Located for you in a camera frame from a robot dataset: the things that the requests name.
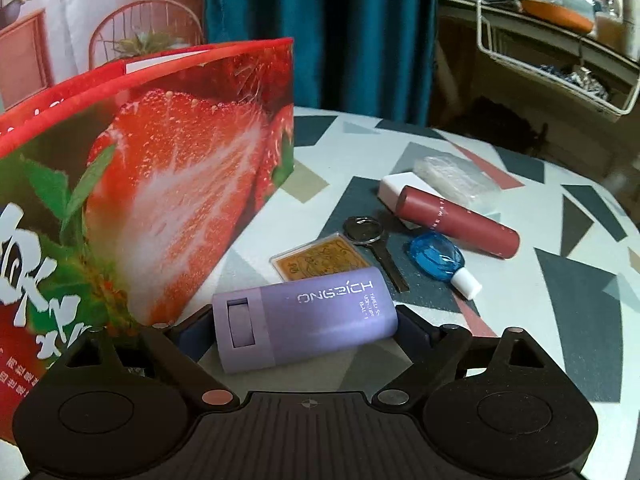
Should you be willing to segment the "purple rectangular case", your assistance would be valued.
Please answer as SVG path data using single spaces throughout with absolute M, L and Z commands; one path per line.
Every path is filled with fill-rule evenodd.
M 398 318 L 380 270 L 304 278 L 213 296 L 227 374 L 308 360 L 390 338 Z

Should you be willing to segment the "blue curtain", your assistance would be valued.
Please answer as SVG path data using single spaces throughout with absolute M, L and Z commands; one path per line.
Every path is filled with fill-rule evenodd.
M 291 37 L 294 101 L 423 126 L 437 0 L 204 0 L 210 42 Z

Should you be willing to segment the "dark red cylinder tube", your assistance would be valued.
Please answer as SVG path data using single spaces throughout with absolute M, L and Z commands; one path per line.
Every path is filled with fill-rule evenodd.
M 520 248 L 518 232 L 413 186 L 406 185 L 402 189 L 395 211 L 402 220 L 461 240 L 501 259 L 514 257 Z

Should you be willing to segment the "cluttered vanity desk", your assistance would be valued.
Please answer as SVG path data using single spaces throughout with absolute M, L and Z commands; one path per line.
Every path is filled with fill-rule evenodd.
M 610 122 L 617 122 L 634 110 L 639 97 L 639 64 L 603 44 L 482 0 L 438 0 L 438 7 L 443 18 L 474 24 L 477 49 L 498 64 L 559 91 Z M 561 57 L 557 62 L 559 65 L 576 61 L 608 83 L 610 97 L 606 100 L 598 98 L 542 70 L 542 64 L 553 63 L 551 58 L 545 61 L 534 60 L 531 56 L 522 60 L 514 58 L 506 53 L 505 39 L 523 41 L 534 49 L 536 56 L 549 57 L 556 53 Z

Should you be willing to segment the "white eraser block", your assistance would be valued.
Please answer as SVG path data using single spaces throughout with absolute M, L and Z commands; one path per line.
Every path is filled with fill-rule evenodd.
M 442 194 L 437 192 L 431 185 L 428 185 L 423 179 L 418 177 L 411 171 L 401 172 L 400 174 L 389 174 L 384 177 L 378 185 L 378 199 L 391 211 L 396 211 L 399 195 L 406 187 L 411 186 L 420 191 L 431 193 L 437 197 Z

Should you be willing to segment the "orange bowl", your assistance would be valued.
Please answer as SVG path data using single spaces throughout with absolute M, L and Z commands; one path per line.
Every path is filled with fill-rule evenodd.
M 582 14 L 567 9 L 556 3 L 540 0 L 520 0 L 522 10 L 540 20 L 576 32 L 576 34 L 588 35 L 593 30 L 594 21 Z

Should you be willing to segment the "red strawberry cardboard box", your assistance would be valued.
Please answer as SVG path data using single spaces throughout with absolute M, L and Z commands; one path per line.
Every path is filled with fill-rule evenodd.
M 87 330 L 175 324 L 292 174 L 293 40 L 119 60 L 1 117 L 1 437 Z

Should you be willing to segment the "amber card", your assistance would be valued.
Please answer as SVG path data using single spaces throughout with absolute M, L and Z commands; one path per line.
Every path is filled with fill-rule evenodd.
M 285 281 L 318 278 L 370 266 L 357 248 L 341 233 L 333 233 L 311 243 L 282 252 L 270 263 Z

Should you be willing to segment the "patterned geometric tablecloth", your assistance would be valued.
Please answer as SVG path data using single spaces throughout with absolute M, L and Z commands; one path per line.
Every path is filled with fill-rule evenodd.
M 465 249 L 482 291 L 464 301 L 407 255 L 412 229 L 378 199 L 378 185 L 426 155 L 476 162 L 499 178 L 492 218 L 518 232 L 508 260 Z M 480 335 L 529 331 L 585 396 L 639 402 L 639 232 L 600 185 L 538 159 L 442 130 L 300 108 L 295 170 L 233 243 L 192 300 L 277 281 L 271 258 L 338 232 L 350 216 L 375 216 L 409 284 L 400 301 L 429 321 Z

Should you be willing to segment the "clear plastic packet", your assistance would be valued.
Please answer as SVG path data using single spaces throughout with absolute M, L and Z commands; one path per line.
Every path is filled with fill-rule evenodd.
M 500 186 L 474 162 L 451 154 L 417 159 L 413 172 L 447 200 L 478 214 L 498 210 Z

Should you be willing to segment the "pink printed backdrop tapestry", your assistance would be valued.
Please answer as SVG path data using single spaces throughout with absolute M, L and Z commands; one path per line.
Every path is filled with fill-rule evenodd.
M 204 0 L 1 0 L 1 107 L 120 58 L 202 44 Z

